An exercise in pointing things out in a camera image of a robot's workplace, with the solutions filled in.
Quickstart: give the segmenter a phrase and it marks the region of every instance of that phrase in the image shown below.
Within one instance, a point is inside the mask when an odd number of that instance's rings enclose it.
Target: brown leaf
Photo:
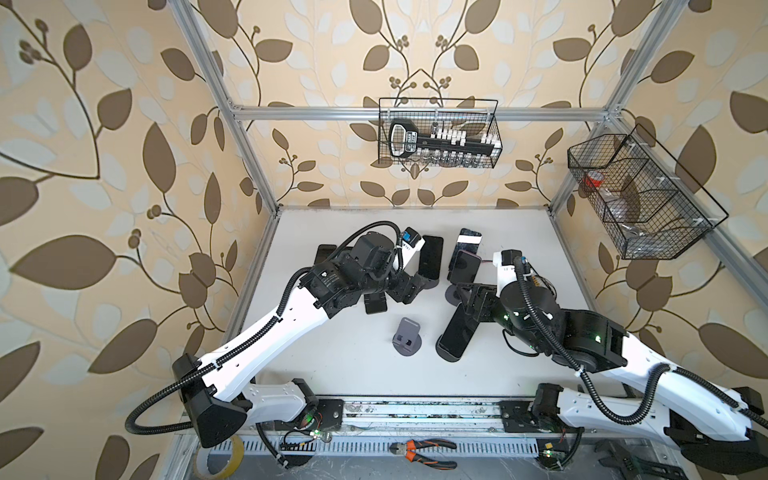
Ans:
[[[730,114],[742,130],[751,134],[768,130],[768,101],[764,98],[731,92]]]
[[[224,75],[224,62],[221,60],[221,54],[218,50],[214,50],[210,53],[214,57],[214,61],[216,62],[216,67],[219,69],[219,74]]]
[[[278,147],[282,148],[283,150],[288,150],[290,147],[288,144],[288,140],[285,138],[285,135],[281,134],[279,130],[276,128],[272,129],[272,140],[275,140],[275,143]]]
[[[639,290],[648,280],[656,276],[656,267],[659,260],[632,260],[627,268],[627,286],[632,290]]]
[[[649,147],[655,147],[656,126],[654,125],[654,122],[652,122],[650,118],[637,117],[634,119],[634,123],[640,125],[640,127],[637,129],[637,134],[640,135],[640,138],[645,140]]]
[[[611,30],[617,37],[623,37],[643,23],[654,0],[620,0],[611,18]]]
[[[499,210],[504,210],[508,208],[517,208],[517,207],[520,207],[520,205],[513,200],[508,200],[506,198],[499,198],[498,200],[496,200],[496,208]]]
[[[381,70],[386,66],[388,61],[389,47],[386,45],[374,45],[368,50],[366,59],[362,61],[362,69],[365,71]]]
[[[96,107],[98,120],[107,130],[117,130],[122,127],[131,114],[133,94],[130,88],[106,94]]]
[[[653,333],[650,332],[648,329],[642,329],[640,331],[640,341],[642,343],[645,343],[646,346],[649,346],[651,350],[655,351],[661,356],[664,356],[664,349],[661,348],[661,344],[656,339],[656,336],[654,336]]]
[[[93,46],[82,24],[70,28],[64,36],[64,58],[72,70],[85,68],[93,56]]]
[[[568,100],[553,101],[550,104],[542,105],[541,108],[570,108],[571,102]]]
[[[708,12],[712,8],[712,0],[690,0],[688,8],[696,13]]]
[[[221,151],[224,151],[224,123],[220,118],[214,118],[214,133],[216,134],[216,142],[219,144]]]
[[[208,25],[224,38],[237,33],[237,11],[230,0],[197,0],[200,14]]]
[[[229,251],[227,251],[227,259],[224,261],[224,268],[227,272],[231,272],[235,267],[235,261],[237,260],[237,240],[232,242]]]
[[[458,182],[451,182],[442,189],[443,197],[455,197],[464,192],[467,189],[469,182],[467,180],[460,180]]]
[[[205,210],[205,217],[211,225],[216,223],[216,220],[219,220],[219,213],[221,213],[221,188],[219,188],[219,180],[216,179],[216,174],[211,174],[208,177],[203,208]]]
[[[533,171],[533,164],[527,160],[518,160],[515,162],[515,166],[518,170],[523,170],[524,172]]]
[[[501,0],[477,0],[467,10],[464,27],[472,34],[485,30],[496,18],[500,4]]]
[[[40,197],[35,182],[20,177],[0,178],[0,225],[29,212]]]
[[[532,185],[531,182],[512,182],[510,184],[504,184],[505,187],[507,187],[509,190],[513,190],[516,192],[527,192],[531,189]]]
[[[411,190],[405,189],[405,190],[397,190],[394,194],[392,194],[392,203],[395,205],[403,205],[406,201],[408,201],[408,197],[411,196]]]
[[[128,442],[119,435],[109,435],[96,465],[95,480],[118,480],[128,467],[130,457]]]
[[[34,342],[20,346],[0,358],[0,402],[27,377],[39,355],[40,342]]]
[[[268,38],[256,44],[256,56],[259,60],[277,63],[288,58],[293,50],[293,43],[277,38]]]
[[[208,289],[191,273],[179,273],[179,291],[184,303],[194,309],[202,307],[208,298]]]
[[[150,319],[136,320],[109,341],[88,371],[103,374],[124,369],[144,355],[156,334],[155,322]]]
[[[598,247],[598,259],[600,260],[600,266],[603,267],[603,271],[611,275],[614,272],[614,258],[602,242],[600,242]]]
[[[150,458],[144,460],[131,474],[128,480],[149,480],[154,472],[154,467],[157,465],[157,460],[160,458],[160,454],[156,453]]]
[[[307,161],[301,162],[299,164],[299,166],[296,167],[296,169],[298,171],[300,171],[300,172],[308,172],[308,171],[312,170],[314,167],[315,167],[315,161],[314,160],[307,160]]]
[[[694,54],[689,51],[671,51],[656,63],[650,73],[650,79],[658,84],[672,81],[683,74],[693,60]]]
[[[205,130],[208,129],[208,116],[199,114],[192,120],[190,140],[192,145],[197,145],[205,138]]]
[[[559,128],[556,131],[552,132],[552,135],[549,136],[546,142],[544,142],[544,148],[546,150],[549,150],[550,148],[554,147],[558,144],[558,142],[563,138],[563,129]]]
[[[368,35],[379,33],[382,28],[382,11],[376,3],[372,0],[349,0],[349,10],[360,30]]]
[[[246,197],[253,195],[253,181],[250,177],[245,177],[240,181],[240,189],[246,194]]]
[[[371,167],[374,168],[389,168],[392,166],[392,159],[389,157],[382,157],[378,158],[373,163],[371,163]]]
[[[470,45],[457,45],[453,51],[453,61],[457,67],[465,71],[480,69],[478,54]]]
[[[192,330],[192,333],[190,334],[190,338],[187,339],[187,345],[184,346],[184,353],[189,353],[190,355],[197,353],[197,351],[200,349],[200,344],[203,342],[204,337],[205,329],[203,326],[198,325],[195,327],[195,329]]]
[[[320,198],[311,201],[307,206],[312,208],[331,208],[331,200],[329,198]]]
[[[0,433],[0,468],[26,452],[42,434],[43,429],[39,427],[24,427]]]
[[[351,124],[349,128],[352,128],[352,131],[365,141],[376,141],[379,138],[376,129],[368,124]]]
[[[419,201],[422,204],[425,204],[427,206],[432,206],[435,203],[435,194],[432,193],[430,190],[423,190],[419,188],[416,191],[416,196],[419,198]]]
[[[365,182],[365,181],[360,182],[360,188],[362,188],[362,191],[366,192],[371,197],[380,198],[386,195],[386,192],[384,191],[384,187],[374,182]]]
[[[655,312],[667,305],[672,294],[672,277],[655,276],[637,291],[637,305],[643,310]]]
[[[216,265],[206,253],[192,253],[190,255],[192,273],[205,286],[211,286],[216,281]]]
[[[187,54],[178,48],[168,48],[160,52],[168,70],[181,80],[190,81],[194,78],[194,67]]]
[[[725,366],[746,376],[768,379],[768,356],[736,330],[719,323],[705,323],[699,338]]]
[[[574,212],[576,211],[576,197],[574,197],[573,194],[568,197],[568,202],[565,204],[565,206],[568,208],[568,215],[573,217]]]
[[[696,193],[701,185],[710,179],[716,163],[715,142],[710,132],[703,125],[699,125],[680,152],[674,173],[690,191]]]
[[[144,137],[142,156],[149,179],[159,191],[168,193],[176,181],[176,161],[168,140],[157,124],[152,124]]]
[[[571,37],[552,43],[554,54],[563,61],[584,60],[592,50],[592,44],[583,38]]]
[[[85,235],[67,235],[34,248],[10,271],[52,288],[81,290],[107,276],[115,261],[114,252],[102,242]]]
[[[315,182],[299,182],[296,187],[302,192],[313,192],[323,188],[323,184],[316,184]]]
[[[634,48],[630,48],[627,50],[627,53],[624,54],[624,60],[621,61],[621,68],[619,69],[619,74],[624,74],[624,70],[627,69],[627,65],[629,65],[630,60],[632,60],[632,55],[634,55]]]

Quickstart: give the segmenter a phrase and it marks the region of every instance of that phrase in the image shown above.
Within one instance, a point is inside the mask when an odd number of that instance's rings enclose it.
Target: wire basket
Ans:
[[[656,163],[648,141],[674,160],[675,174]],[[629,135],[604,134],[574,145],[568,149],[568,169],[625,260],[677,258],[728,218],[723,206],[642,125]],[[694,197],[717,212],[704,213]]]
[[[502,154],[496,100],[379,99],[379,163],[493,168]]]

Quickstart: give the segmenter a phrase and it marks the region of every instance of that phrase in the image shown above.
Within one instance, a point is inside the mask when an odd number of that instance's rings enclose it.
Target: pliers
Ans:
[[[443,439],[427,439],[420,441],[409,440],[408,443],[393,443],[389,446],[389,451],[394,455],[405,455],[409,462],[423,463],[428,467],[437,468],[438,470],[453,470],[456,468],[456,462],[432,460],[431,458],[427,458],[414,452],[415,450],[427,449],[428,447],[446,447],[447,449],[456,450],[456,444],[454,442]]]

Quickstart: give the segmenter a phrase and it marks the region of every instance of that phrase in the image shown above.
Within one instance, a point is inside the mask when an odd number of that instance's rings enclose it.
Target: black cable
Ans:
[[[504,337],[504,341],[507,343],[507,346],[512,352],[517,353],[518,355],[528,356],[528,357],[535,357],[538,356],[538,352],[533,353],[527,353],[527,352],[521,352],[520,350],[516,349],[514,346],[509,344],[509,340],[507,339],[507,329],[502,329],[502,336]]]
[[[515,257],[513,262],[515,264],[515,275],[517,278],[525,278],[525,269],[523,268],[522,258]],[[555,338],[552,331],[547,328],[547,326],[541,320],[538,311],[534,307],[533,301],[531,300],[531,293],[528,291],[528,284],[525,281],[519,281],[518,285],[520,287],[520,294],[525,301],[525,308],[528,310],[528,314],[530,315],[533,323],[536,325],[536,328],[538,328],[539,332],[541,332],[543,337],[547,340],[547,342],[549,342],[549,344],[552,346],[552,349],[554,349],[558,355],[562,356],[572,369],[580,372],[579,376],[581,377],[581,381],[584,382],[584,386],[587,388],[587,392],[592,398],[595,406],[597,406],[598,410],[600,410],[603,415],[607,416],[612,422],[616,422],[620,425],[634,425],[641,422],[650,411],[651,404],[654,401],[654,395],[656,394],[656,386],[659,382],[659,378],[663,373],[670,371],[670,366],[666,363],[659,363],[654,366],[650,371],[648,382],[645,386],[645,395],[643,396],[640,406],[637,407],[637,410],[630,415],[617,415],[615,412],[612,412],[600,398],[598,391],[595,389],[592,383],[592,380],[584,371],[584,367],[576,362],[573,356],[568,353],[565,347],[563,347],[558,339]]]
[[[128,433],[133,433],[135,435],[158,435],[161,433],[177,432],[179,430],[192,428],[192,422],[180,422],[180,423],[172,423],[170,425],[159,425],[159,426],[150,427],[145,425],[138,425],[136,423],[136,420],[138,420],[139,416],[142,413],[146,412],[155,403],[161,401],[165,397],[169,396],[171,393],[181,390],[183,387],[191,384],[192,382],[199,379],[200,377],[210,372],[213,372],[217,368],[217,365],[222,366],[224,363],[229,362],[232,358],[239,355],[245,349],[249,348],[254,343],[256,343],[259,339],[265,336],[266,333],[269,332],[272,329],[272,327],[275,326],[280,321],[280,317],[283,315],[283,311],[285,310],[286,305],[288,304],[288,298],[290,297],[291,290],[293,290],[293,285],[296,283],[296,281],[299,279],[300,276],[302,276],[304,273],[308,271],[310,271],[310,268],[304,267],[302,269],[299,269],[296,273],[293,274],[292,277],[290,277],[290,280],[288,280],[288,284],[286,285],[286,288],[283,291],[283,298],[280,300],[280,304],[277,307],[276,315],[273,316],[263,327],[259,329],[258,332],[254,333],[248,340],[236,346],[229,352],[223,354],[221,357],[219,357],[216,360],[216,364],[209,363],[203,368],[195,370],[194,372],[192,372],[188,376],[185,376],[178,382],[172,383],[169,386],[162,389],[160,392],[155,393],[150,398],[144,400],[138,407],[136,407],[134,411],[131,412],[128,415],[128,417],[125,419],[125,429],[128,431]]]

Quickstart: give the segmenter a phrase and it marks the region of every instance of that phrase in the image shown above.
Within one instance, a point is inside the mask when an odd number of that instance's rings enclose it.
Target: leaf pattern wallpaper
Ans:
[[[0,0],[0,476],[148,479],[266,224],[165,2]],[[175,399],[147,423],[175,422]]]
[[[678,156],[690,175],[668,167],[715,196],[730,213],[720,228],[768,269],[767,46],[765,2],[689,2],[624,115]],[[708,246],[671,261],[619,260],[585,196],[575,191],[559,219],[601,312],[697,374],[768,396],[768,316]]]

